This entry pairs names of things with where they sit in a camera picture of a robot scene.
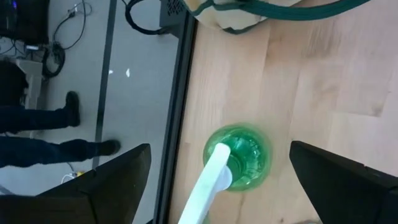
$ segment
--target black metal frame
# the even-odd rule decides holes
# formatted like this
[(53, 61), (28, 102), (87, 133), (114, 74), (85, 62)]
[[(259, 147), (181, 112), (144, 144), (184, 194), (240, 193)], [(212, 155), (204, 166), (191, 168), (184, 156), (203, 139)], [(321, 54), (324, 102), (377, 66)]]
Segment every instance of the black metal frame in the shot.
[(183, 116), (193, 46), (196, 35), (196, 20), (189, 12), (185, 12), (184, 20), (180, 24), (177, 59), (175, 63), (172, 94), (170, 97), (169, 114), (167, 118), (164, 150), (162, 155), (161, 173), (153, 223), (168, 223), (170, 199), (172, 196), (175, 165), (180, 144)]

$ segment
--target bag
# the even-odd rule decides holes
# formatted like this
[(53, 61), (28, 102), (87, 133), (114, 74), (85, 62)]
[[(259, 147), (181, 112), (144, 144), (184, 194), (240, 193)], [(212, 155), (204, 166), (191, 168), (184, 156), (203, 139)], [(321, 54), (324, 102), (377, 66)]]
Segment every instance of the bag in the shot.
[(240, 34), (271, 18), (310, 21), (335, 16), (370, 0), (339, 0), (314, 7), (290, 7), (300, 0), (181, 0), (201, 23)]
[(16, 64), (0, 61), (0, 107), (20, 106), (27, 87), (25, 73)]

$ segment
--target leg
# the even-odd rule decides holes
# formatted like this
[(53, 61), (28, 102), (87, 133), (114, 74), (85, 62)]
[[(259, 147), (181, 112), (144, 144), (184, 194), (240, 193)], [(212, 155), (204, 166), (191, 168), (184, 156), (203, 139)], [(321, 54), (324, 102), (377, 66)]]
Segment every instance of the leg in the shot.
[(79, 123), (79, 97), (74, 92), (68, 93), (65, 107), (55, 111), (0, 107), (0, 133), (75, 127)]
[(100, 156), (102, 144), (85, 140), (51, 144), (38, 139), (0, 137), (0, 168), (84, 161)]

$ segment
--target green plastic bottle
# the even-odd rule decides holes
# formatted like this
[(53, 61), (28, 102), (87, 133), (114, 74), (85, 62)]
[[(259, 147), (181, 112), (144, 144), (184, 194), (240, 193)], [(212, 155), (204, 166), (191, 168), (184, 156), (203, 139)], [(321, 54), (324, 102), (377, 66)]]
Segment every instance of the green plastic bottle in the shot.
[(262, 184), (271, 169), (271, 145), (267, 137), (250, 124), (232, 124), (217, 130), (206, 143), (206, 165), (216, 144), (231, 148), (227, 166), (233, 175), (230, 191), (254, 189)]

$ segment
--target green strap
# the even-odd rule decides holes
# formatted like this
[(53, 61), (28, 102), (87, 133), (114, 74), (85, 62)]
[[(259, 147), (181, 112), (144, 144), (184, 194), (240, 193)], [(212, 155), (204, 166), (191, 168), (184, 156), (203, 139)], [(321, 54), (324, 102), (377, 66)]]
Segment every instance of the green strap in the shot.
[(337, 2), (313, 7), (285, 7), (269, 4), (258, 0), (241, 1), (227, 4), (214, 4), (216, 10), (226, 11), (240, 9), (255, 15), (271, 19), (290, 21), (309, 21), (335, 16), (360, 6), (370, 0), (340, 0)]

